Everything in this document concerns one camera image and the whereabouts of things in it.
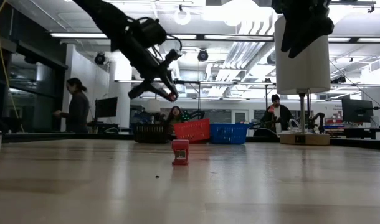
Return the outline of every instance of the red basket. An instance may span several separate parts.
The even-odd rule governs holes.
[[[178,139],[187,139],[189,142],[209,139],[209,119],[174,124],[173,129]]]

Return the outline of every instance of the blue basket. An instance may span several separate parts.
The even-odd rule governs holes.
[[[211,124],[211,143],[244,144],[248,124]]]

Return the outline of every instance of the hair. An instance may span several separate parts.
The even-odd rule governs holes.
[[[76,86],[78,90],[80,91],[87,91],[88,88],[84,87],[82,85],[82,82],[79,80],[79,78],[70,78],[69,80],[67,80],[67,83],[70,85],[70,86]]]
[[[275,100],[280,100],[280,97],[278,97],[277,94],[272,95],[272,102],[274,102]]]
[[[172,107],[171,111],[169,112],[168,118],[166,119],[167,123],[171,122],[174,119],[174,115],[172,113],[173,109],[178,109],[179,110],[179,115],[182,115],[182,110],[180,109],[180,107],[178,107],[178,106]]]

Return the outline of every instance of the yellow cable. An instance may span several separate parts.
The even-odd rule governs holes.
[[[3,7],[4,7],[5,4],[6,4],[6,0],[3,1],[2,5],[0,7],[0,13],[1,13],[1,11],[2,11],[2,9],[3,9]],[[20,117],[18,115],[18,112],[17,112],[17,109],[16,109],[16,104],[14,103],[13,95],[10,92],[9,76],[7,75],[6,64],[4,63],[1,36],[0,36],[0,54],[1,54],[1,60],[2,60],[2,65],[3,65],[4,76],[6,77],[6,85],[7,85],[8,89],[9,89],[9,94],[10,94],[10,97],[11,97],[11,103],[13,104],[14,112],[16,112],[16,118],[20,119]],[[20,126],[21,126],[21,131],[24,132],[24,128],[22,127],[22,124],[20,124]]]

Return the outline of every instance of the man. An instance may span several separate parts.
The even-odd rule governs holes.
[[[293,116],[286,106],[280,104],[280,97],[277,94],[272,96],[272,103],[265,112],[262,122],[269,122],[269,127],[275,125],[275,130],[273,131],[276,131],[276,133],[286,131],[288,129],[288,122],[290,119],[293,119]]]

